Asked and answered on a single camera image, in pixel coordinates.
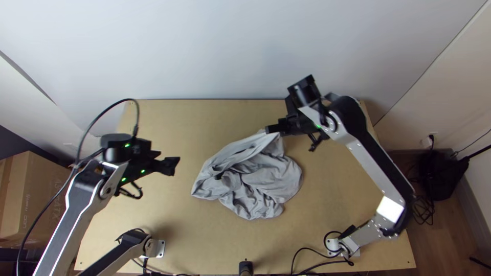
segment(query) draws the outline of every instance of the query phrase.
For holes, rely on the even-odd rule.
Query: wooden tabletop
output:
[[[114,239],[140,227],[166,241],[164,257],[149,268],[169,273],[237,274],[247,258],[254,272],[289,273],[300,247],[324,254],[324,235],[344,231],[371,218],[382,193],[343,146],[324,141],[312,153],[306,135],[284,138],[286,154],[303,170],[303,185],[276,218],[244,220],[222,206],[191,196],[191,187],[205,160],[230,142],[250,136],[286,115],[281,100],[142,100],[139,137],[152,141],[164,156],[180,156],[175,176],[154,173],[137,181],[143,198],[113,198],[92,220],[80,246],[75,269],[83,270],[114,248]],[[125,108],[119,132],[131,133],[134,104]],[[388,270],[415,267],[406,232],[393,241],[361,248],[361,256],[316,272]],[[325,262],[301,252],[295,271]],[[120,272],[141,272],[128,262]]]

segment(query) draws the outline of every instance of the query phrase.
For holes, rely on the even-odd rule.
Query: crumpled fabric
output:
[[[279,133],[260,130],[206,160],[191,195],[218,199],[244,219],[273,218],[298,192],[301,178],[300,167],[284,155]]]

